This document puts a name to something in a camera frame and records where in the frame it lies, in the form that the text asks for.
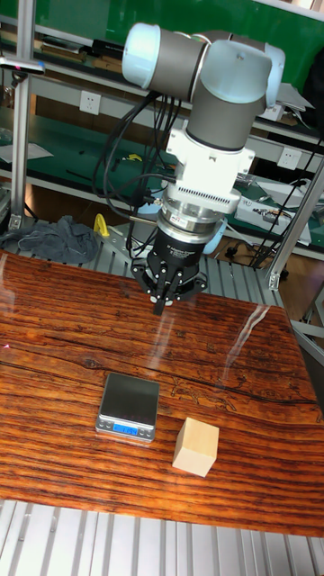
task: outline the power socket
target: power socket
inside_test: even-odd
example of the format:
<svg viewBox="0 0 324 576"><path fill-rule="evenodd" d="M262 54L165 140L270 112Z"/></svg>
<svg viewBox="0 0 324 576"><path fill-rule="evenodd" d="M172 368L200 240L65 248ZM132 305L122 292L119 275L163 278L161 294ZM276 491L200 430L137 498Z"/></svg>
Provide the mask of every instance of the power socket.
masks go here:
<svg viewBox="0 0 324 576"><path fill-rule="evenodd" d="M287 170L294 170L297 168L298 162L302 157L300 150L296 148L284 148L277 165Z"/></svg>
<svg viewBox="0 0 324 576"><path fill-rule="evenodd" d="M99 94L82 90L79 109L81 112L97 116L99 114L100 100L101 96Z"/></svg>

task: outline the wooden table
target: wooden table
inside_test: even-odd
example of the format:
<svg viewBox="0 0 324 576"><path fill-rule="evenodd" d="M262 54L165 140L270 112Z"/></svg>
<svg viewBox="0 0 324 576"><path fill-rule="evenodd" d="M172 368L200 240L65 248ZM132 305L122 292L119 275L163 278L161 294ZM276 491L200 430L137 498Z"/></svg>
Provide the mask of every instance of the wooden table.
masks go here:
<svg viewBox="0 0 324 576"><path fill-rule="evenodd" d="M201 294L160 318L133 280L0 261L0 498L324 535L324 423L282 309ZM159 382L151 445L96 434L109 372ZM187 416L220 427L205 479L171 466Z"/></svg>

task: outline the robotic arm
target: robotic arm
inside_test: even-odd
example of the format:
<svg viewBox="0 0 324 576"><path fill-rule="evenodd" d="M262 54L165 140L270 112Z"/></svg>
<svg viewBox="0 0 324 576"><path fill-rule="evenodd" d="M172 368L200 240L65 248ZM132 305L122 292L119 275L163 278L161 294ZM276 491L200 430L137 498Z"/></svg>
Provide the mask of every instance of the robotic arm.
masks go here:
<svg viewBox="0 0 324 576"><path fill-rule="evenodd" d="M130 30L124 77L193 105L184 127L170 132L166 151L178 164L163 194L154 246L131 267L156 314L206 288L199 259L223 214L239 203L233 185L255 156L244 148L248 134L256 115L275 105L283 71L280 49L224 31L190 37L142 23Z"/></svg>

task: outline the wooden cube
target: wooden cube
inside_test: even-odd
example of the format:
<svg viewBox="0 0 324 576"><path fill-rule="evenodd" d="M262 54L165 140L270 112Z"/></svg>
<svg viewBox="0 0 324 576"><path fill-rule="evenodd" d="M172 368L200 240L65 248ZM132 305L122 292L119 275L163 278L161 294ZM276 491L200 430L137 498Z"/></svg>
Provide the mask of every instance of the wooden cube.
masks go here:
<svg viewBox="0 0 324 576"><path fill-rule="evenodd" d="M217 458L220 429L186 418L175 444L172 465L198 476L206 476Z"/></svg>

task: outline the digital scale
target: digital scale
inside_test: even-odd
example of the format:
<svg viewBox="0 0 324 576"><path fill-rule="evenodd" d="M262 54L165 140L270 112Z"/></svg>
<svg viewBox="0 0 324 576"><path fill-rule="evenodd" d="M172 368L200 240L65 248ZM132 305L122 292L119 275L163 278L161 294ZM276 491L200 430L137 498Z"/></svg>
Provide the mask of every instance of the digital scale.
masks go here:
<svg viewBox="0 0 324 576"><path fill-rule="evenodd" d="M95 423L97 432L152 442L158 412L157 382L110 373Z"/></svg>

